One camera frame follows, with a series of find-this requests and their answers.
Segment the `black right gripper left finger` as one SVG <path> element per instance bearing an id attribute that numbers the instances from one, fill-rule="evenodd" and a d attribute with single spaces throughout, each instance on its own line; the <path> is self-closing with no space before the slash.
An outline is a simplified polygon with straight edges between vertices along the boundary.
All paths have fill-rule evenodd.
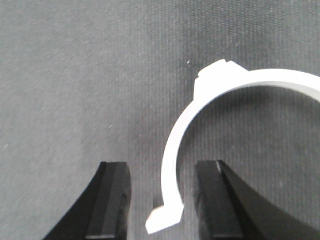
<path id="1" fill-rule="evenodd" d="M 126 162 L 101 162 L 70 209 L 46 240 L 125 240 L 131 203 L 131 175 Z"/>

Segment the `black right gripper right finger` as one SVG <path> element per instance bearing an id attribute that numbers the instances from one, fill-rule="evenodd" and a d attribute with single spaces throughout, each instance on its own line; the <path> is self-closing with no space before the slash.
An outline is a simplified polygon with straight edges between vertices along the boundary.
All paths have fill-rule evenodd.
<path id="1" fill-rule="evenodd" d="M 319 230 L 262 197 L 222 160 L 195 165 L 201 240 L 318 240 Z"/>

